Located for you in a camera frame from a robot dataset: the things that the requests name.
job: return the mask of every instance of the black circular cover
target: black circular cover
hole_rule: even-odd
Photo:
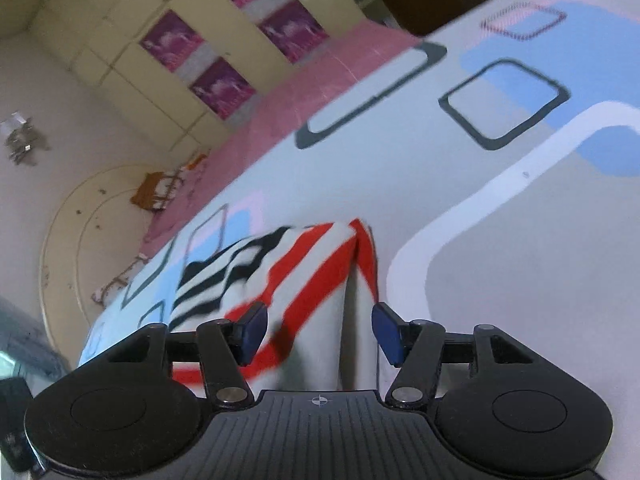
[[[25,417],[41,457],[60,471],[94,477],[131,475],[171,460],[199,424],[190,390],[130,363],[63,378],[36,397]]]
[[[477,377],[447,392],[436,426],[470,462],[510,476],[544,478],[597,462],[612,420],[603,400],[583,384],[532,370]]]

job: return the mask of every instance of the ribbed black surface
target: ribbed black surface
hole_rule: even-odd
[[[321,400],[321,405],[313,400]],[[61,479],[47,474],[46,480]],[[200,441],[145,480],[490,480],[451,455],[417,413],[373,392],[267,392],[224,413]],[[581,474],[576,480],[594,479]]]

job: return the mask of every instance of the pink bedding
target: pink bedding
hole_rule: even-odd
[[[420,40],[364,20],[267,95],[251,121],[192,171],[154,216],[140,251],[155,254],[228,184],[316,112]]]

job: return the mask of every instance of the curtain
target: curtain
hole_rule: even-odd
[[[64,359],[54,352],[41,323],[22,313],[0,296],[0,351],[28,373],[56,381],[68,372]]]

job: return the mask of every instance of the red and white striped fabric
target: red and white striped fabric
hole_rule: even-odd
[[[370,326],[378,299],[376,257],[360,220],[246,238],[187,266],[176,298],[175,332],[211,319],[237,320],[254,301],[268,306],[267,335],[242,369],[256,395],[376,387]],[[175,364],[174,379],[204,396],[198,365]]]

